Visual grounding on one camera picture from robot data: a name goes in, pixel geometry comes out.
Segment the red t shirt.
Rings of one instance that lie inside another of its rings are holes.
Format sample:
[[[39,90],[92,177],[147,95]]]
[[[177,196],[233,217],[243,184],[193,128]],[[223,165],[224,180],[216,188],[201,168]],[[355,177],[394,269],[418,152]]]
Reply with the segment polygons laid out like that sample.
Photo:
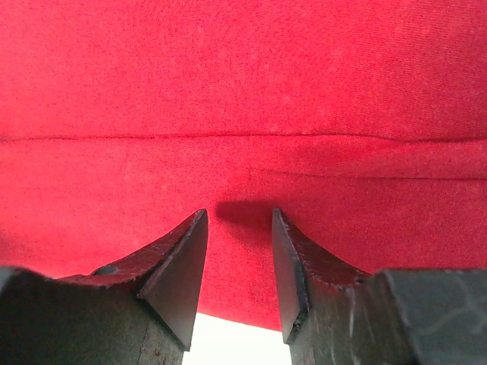
[[[364,271],[485,267],[486,3],[1,3],[3,265],[205,209],[200,310],[277,329],[274,208]]]

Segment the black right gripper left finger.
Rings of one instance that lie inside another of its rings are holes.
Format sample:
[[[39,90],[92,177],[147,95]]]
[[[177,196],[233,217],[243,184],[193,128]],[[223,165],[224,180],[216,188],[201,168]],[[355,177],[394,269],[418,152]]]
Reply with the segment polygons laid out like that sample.
[[[190,349],[208,242],[198,210],[89,275],[1,269],[3,364],[179,364]]]

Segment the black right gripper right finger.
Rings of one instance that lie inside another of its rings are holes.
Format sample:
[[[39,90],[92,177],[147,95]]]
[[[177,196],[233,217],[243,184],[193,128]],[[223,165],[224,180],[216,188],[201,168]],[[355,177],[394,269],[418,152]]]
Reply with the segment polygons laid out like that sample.
[[[294,364],[484,364],[483,269],[368,274],[272,213],[282,337]]]

